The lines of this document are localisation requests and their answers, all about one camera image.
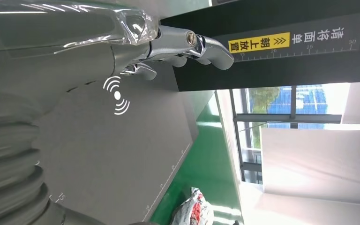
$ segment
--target plastic bag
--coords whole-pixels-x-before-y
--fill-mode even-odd
[[[108,42],[140,45],[158,35],[158,19],[116,1],[0,0],[0,51],[53,53]]]
[[[191,193],[191,197],[178,208],[171,225],[212,225],[214,215],[211,204],[198,188],[192,187]]]

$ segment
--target metal bolt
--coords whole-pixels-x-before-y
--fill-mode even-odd
[[[194,32],[189,31],[187,33],[187,42],[188,44],[190,44],[191,46],[194,46],[196,44],[196,35]]]

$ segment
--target wireless signal icon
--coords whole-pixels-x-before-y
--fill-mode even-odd
[[[114,91],[115,100],[120,102],[118,104],[115,104],[115,112],[114,112],[115,115],[122,115],[126,113],[130,105],[130,101],[127,101],[124,98],[122,98],[120,92],[116,90],[116,88],[119,88],[119,84],[120,84],[120,77],[112,76],[107,78],[107,80],[104,82],[103,85],[104,90],[107,90],[111,93]]]

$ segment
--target yellow label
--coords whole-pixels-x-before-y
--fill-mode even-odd
[[[246,53],[274,48],[286,48],[290,44],[290,32],[228,41],[230,53]]]

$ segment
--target window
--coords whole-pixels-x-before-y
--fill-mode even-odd
[[[349,88],[349,83],[297,86],[296,114],[343,114]]]
[[[348,83],[230,90],[242,180],[263,183],[261,128],[325,129],[339,124]]]
[[[291,87],[233,89],[236,113],[290,113],[291,89]]]

